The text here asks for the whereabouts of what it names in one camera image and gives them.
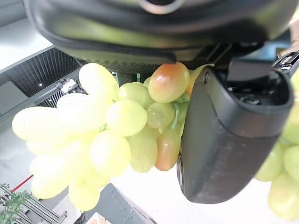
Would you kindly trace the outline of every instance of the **gray surface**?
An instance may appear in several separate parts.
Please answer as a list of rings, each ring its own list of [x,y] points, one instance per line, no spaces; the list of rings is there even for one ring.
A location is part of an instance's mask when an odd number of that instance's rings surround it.
[[[28,19],[0,28],[0,75],[50,48],[53,44],[41,36]]]
[[[16,107],[12,108],[8,112],[2,114],[0,116],[0,124],[2,122],[5,122],[6,120],[12,118],[15,116],[19,111],[30,107],[31,105],[38,105],[41,102],[43,102],[46,98],[50,97],[55,93],[55,91],[58,91],[57,84],[60,83],[62,80],[67,78],[77,79],[79,75],[79,70],[75,70],[74,72],[70,73],[69,75],[63,77],[62,79],[58,80],[57,82],[51,84],[47,88],[41,90],[34,96],[28,98],[27,100],[23,101],[21,104],[17,105]]]
[[[0,27],[25,18],[26,13],[22,0],[0,1]]]
[[[100,201],[91,211],[85,212],[85,223],[98,212],[112,224],[154,224],[156,222],[136,204],[126,198],[113,184],[108,184],[100,195]]]

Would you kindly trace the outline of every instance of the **grape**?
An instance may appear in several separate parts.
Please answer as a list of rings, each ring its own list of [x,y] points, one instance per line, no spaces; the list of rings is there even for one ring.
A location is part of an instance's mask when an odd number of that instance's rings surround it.
[[[184,92],[179,98],[177,98],[173,102],[182,104],[183,102],[189,102],[189,101],[190,101],[190,96],[188,95],[187,92]]]
[[[144,85],[143,85],[142,83],[140,83],[140,82],[132,82],[132,83],[135,83],[135,84],[144,86]]]
[[[285,151],[284,164],[286,171],[299,182],[299,146],[293,146]]]
[[[124,99],[112,104],[107,113],[108,127],[121,136],[140,132],[147,120],[147,114],[138,103]]]
[[[131,148],[131,167],[139,173],[148,172],[157,159],[157,142],[152,130],[145,127],[127,139]]]
[[[98,104],[90,96],[72,93],[57,102],[60,120],[72,132],[84,133],[100,128],[107,122],[107,110],[112,101]]]
[[[279,139],[279,144],[280,144],[280,147],[281,147],[283,150],[286,150],[287,148],[292,147],[292,146],[295,145],[294,143],[290,142],[289,140],[287,140],[287,139],[285,139],[285,138],[283,138],[283,137],[281,137],[281,138]]]
[[[117,100],[118,83],[114,76],[103,66],[96,63],[84,65],[79,72],[82,87],[99,102]]]
[[[177,133],[180,134],[180,131],[181,131],[181,127],[182,127],[183,123],[179,123],[175,126],[174,130],[176,130]],[[166,127],[163,127],[163,128],[160,128],[159,129],[159,132],[160,134],[162,134],[165,130],[169,129],[169,128],[172,128],[172,123],[170,123],[168,126]]]
[[[186,114],[188,110],[188,102],[184,102],[182,104],[178,104],[178,123],[182,123],[186,119]]]
[[[189,72],[186,66],[163,64],[151,76],[149,94],[159,103],[170,103],[179,98],[189,84]]]
[[[82,180],[73,181],[69,186],[69,197],[76,209],[89,211],[97,205],[100,191]]]
[[[16,114],[12,122],[14,133],[25,141],[63,142],[70,133],[61,124],[58,110],[50,107],[29,107]]]
[[[31,190],[38,198],[51,198],[61,193],[70,182],[90,167],[90,143],[94,132],[82,135],[56,156],[39,156],[32,161],[35,175]]]
[[[144,128],[147,128],[151,132],[151,134],[155,137],[155,139],[157,139],[159,137],[159,135],[160,135],[159,129],[151,128],[148,125],[146,125]]]
[[[184,127],[185,127],[185,122],[182,124],[181,129],[180,129],[180,132],[179,132],[181,138],[182,138],[182,136],[183,136]]]
[[[111,130],[99,133],[90,147],[90,160],[94,168],[106,176],[121,174],[130,164],[128,141]]]
[[[188,84],[188,87],[187,87],[187,93],[189,94],[189,96],[191,96],[191,94],[192,94],[192,90],[193,90],[193,86],[194,86],[195,80],[197,79],[197,77],[199,76],[199,74],[201,73],[201,71],[206,66],[214,66],[214,64],[205,64],[205,65],[199,66],[196,70],[194,70],[190,74],[190,81],[189,81],[189,84]]]
[[[109,182],[110,177],[97,172],[91,165],[85,173],[80,177],[80,180],[86,182],[95,188],[105,187]]]
[[[294,105],[285,128],[283,130],[282,137],[292,143],[299,144],[299,106]]]
[[[296,70],[291,79],[294,90],[299,90],[299,69]]]
[[[47,142],[27,141],[26,149],[36,155],[54,155],[61,152],[71,141],[72,139],[66,139],[59,143],[56,143],[55,140]]]
[[[153,103],[146,110],[147,124],[152,128],[163,128],[171,123],[175,110],[172,104]]]
[[[293,221],[299,218],[299,183],[288,173],[282,173],[272,182],[268,204],[281,219]]]
[[[284,152],[277,143],[255,175],[255,179],[263,182],[275,180],[284,170],[283,156]]]
[[[143,85],[144,85],[146,88],[148,88],[148,87],[149,87],[149,84],[150,84],[150,77],[148,77],[148,78],[144,81]]]
[[[89,132],[71,142],[65,147],[60,156],[65,160],[65,170],[69,175],[72,175],[72,179],[80,176],[90,167],[90,146],[92,140],[96,136],[93,132]]]
[[[39,175],[42,173],[48,166],[55,164],[57,161],[57,156],[51,155],[40,155],[33,159],[29,166],[29,170],[33,175]]]
[[[48,199],[60,194],[71,182],[73,175],[65,169],[65,160],[61,157],[44,161],[41,170],[34,171],[31,183],[32,194],[41,199]]]
[[[174,129],[167,129],[157,139],[158,155],[156,168],[167,171],[173,168],[178,159],[181,140],[178,132]]]
[[[119,100],[130,99],[143,108],[148,108],[155,101],[150,97],[148,89],[141,83],[125,83],[120,87]]]

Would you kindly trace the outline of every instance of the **black plastic casing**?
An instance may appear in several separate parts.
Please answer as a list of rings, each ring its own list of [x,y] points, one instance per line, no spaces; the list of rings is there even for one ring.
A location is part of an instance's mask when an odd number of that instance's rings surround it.
[[[39,32],[67,54],[115,72],[152,73],[176,61],[189,69],[228,65],[282,34],[298,0],[197,2],[186,0],[166,15],[115,0],[25,0],[25,6]]]
[[[277,141],[293,104],[284,74],[275,74],[279,84],[269,94],[275,103],[264,99],[266,105],[240,101],[216,74],[206,68],[194,85],[177,163],[182,192],[195,203],[224,202],[248,184]]]

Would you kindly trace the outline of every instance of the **screw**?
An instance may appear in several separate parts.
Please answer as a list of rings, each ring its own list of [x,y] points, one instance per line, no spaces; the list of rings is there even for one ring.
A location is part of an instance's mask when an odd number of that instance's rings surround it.
[[[204,84],[207,84],[208,81],[209,81],[209,79],[210,79],[210,74],[209,74],[209,72],[207,71],[207,72],[205,73],[205,77],[204,77]]]

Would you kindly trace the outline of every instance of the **metal bracket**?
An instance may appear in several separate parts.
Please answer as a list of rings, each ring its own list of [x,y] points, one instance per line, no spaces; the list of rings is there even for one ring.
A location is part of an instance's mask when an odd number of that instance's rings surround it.
[[[228,68],[227,81],[242,82],[268,76],[273,63],[277,60],[277,51],[288,49],[290,45],[291,33],[287,30],[259,50],[233,58]]]

